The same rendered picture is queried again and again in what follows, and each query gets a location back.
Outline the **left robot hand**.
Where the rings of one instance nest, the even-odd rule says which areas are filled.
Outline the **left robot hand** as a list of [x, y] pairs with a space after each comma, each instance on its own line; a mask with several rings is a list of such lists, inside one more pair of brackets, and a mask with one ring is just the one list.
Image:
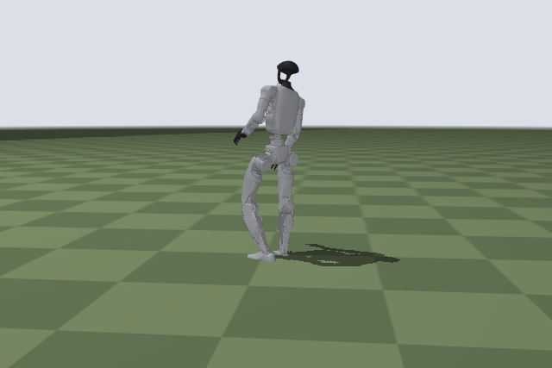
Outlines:
[[236, 142], [239, 142], [238, 140], [240, 140], [241, 137], [242, 137], [242, 138], [247, 137], [245, 134], [241, 134], [241, 131], [242, 131], [242, 129], [237, 133], [236, 137], [234, 138], [234, 143], [235, 143], [236, 145], [237, 145]]

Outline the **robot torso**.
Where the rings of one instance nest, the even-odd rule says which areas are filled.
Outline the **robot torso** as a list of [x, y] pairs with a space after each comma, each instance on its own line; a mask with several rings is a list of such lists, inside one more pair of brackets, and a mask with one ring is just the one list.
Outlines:
[[[278, 83], [279, 84], [279, 83]], [[275, 135], [269, 135], [270, 145], [266, 146], [265, 152], [273, 156], [271, 165], [280, 165], [289, 159], [289, 147], [284, 145], [281, 134], [291, 134], [295, 126], [299, 106], [299, 94], [282, 85], [278, 87], [276, 95], [266, 110], [266, 130]]]

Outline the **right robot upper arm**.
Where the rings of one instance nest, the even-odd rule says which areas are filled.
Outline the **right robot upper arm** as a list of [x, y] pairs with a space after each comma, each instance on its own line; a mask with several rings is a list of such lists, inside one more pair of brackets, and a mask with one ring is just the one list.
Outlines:
[[298, 114], [297, 119], [295, 122], [295, 126], [292, 129], [291, 135], [298, 135], [301, 132], [302, 129], [302, 120], [303, 120], [303, 110], [305, 106], [305, 101], [302, 97], [299, 97], [299, 106], [298, 106]]

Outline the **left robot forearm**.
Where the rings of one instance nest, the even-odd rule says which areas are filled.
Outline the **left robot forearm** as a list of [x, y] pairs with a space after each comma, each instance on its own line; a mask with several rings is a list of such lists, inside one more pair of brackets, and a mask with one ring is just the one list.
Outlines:
[[245, 134], [247, 137], [253, 133], [253, 131], [259, 126], [258, 123], [253, 122], [257, 112], [254, 112], [250, 120], [248, 121], [248, 124], [245, 126], [245, 128], [241, 131], [241, 134]]

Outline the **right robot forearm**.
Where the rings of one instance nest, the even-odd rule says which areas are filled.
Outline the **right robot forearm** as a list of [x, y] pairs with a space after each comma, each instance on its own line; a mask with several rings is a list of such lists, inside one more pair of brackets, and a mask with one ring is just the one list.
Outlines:
[[299, 137], [299, 134], [298, 135], [288, 135], [287, 136], [287, 139], [285, 141], [285, 145], [287, 145], [289, 147], [289, 152], [291, 151], [291, 147], [293, 147], [294, 143], [297, 141]]

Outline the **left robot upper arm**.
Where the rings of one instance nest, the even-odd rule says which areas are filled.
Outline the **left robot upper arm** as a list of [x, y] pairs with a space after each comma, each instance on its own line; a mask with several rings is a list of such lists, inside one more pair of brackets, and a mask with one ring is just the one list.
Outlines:
[[257, 106], [257, 113], [253, 120], [253, 122], [256, 122], [258, 124], [262, 124], [266, 117], [264, 116], [267, 107], [271, 101], [271, 98], [276, 95], [278, 87], [272, 86], [272, 85], [266, 85], [261, 88], [260, 91], [260, 100], [258, 102]]

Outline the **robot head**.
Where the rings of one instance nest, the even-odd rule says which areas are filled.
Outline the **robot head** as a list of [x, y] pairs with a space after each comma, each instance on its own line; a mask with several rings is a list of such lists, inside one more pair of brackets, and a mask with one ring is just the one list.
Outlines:
[[[294, 90], [291, 86], [291, 82], [289, 82], [288, 79], [290, 78], [290, 76], [292, 74], [295, 74], [295, 73], [299, 72], [297, 64], [295, 64], [292, 61], [284, 61], [284, 62], [278, 64], [277, 68], [278, 68], [278, 81], [279, 81], [279, 83], [282, 84], [282, 86], [285, 86], [288, 89]], [[287, 75], [285, 80], [280, 79], [280, 73], [281, 72], [283, 72], [284, 74]]]

